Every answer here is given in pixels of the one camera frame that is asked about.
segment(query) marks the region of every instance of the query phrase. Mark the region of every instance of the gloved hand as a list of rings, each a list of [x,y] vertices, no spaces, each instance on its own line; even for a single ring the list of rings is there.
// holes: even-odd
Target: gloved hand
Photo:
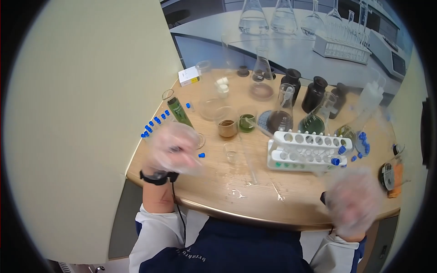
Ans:
[[[336,234],[345,240],[364,237],[384,197],[378,180],[368,168],[341,168],[326,183],[326,207]]]
[[[196,156],[198,141],[199,136],[192,127],[179,122],[167,122],[152,135],[150,153],[143,170],[153,168],[191,175],[200,173],[202,164]]]

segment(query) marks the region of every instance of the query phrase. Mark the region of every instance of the white box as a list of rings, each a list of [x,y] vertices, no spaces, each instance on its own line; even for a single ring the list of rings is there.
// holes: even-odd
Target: white box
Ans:
[[[179,71],[179,82],[181,87],[190,83],[198,82],[199,80],[199,73],[195,66]]]

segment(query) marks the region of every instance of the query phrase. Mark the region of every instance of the white partition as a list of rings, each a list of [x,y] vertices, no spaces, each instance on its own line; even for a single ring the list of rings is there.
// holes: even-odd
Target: white partition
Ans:
[[[11,75],[4,147],[45,258],[107,261],[126,169],[180,70],[158,1],[49,1],[38,15]]]

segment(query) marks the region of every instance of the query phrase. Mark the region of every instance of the blue cap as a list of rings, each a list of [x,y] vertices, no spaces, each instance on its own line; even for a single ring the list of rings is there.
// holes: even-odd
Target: blue cap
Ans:
[[[340,148],[338,148],[338,154],[341,155],[346,151],[346,147],[344,145],[341,145]]]
[[[332,165],[338,166],[338,164],[340,164],[340,159],[333,158],[333,159],[331,159],[331,163],[332,163]]]

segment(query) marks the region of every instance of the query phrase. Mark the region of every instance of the brown liquid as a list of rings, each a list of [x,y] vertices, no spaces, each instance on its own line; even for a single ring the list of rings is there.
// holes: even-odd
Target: brown liquid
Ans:
[[[218,134],[225,140],[232,139],[237,133],[237,123],[232,120],[224,120],[218,124]]]

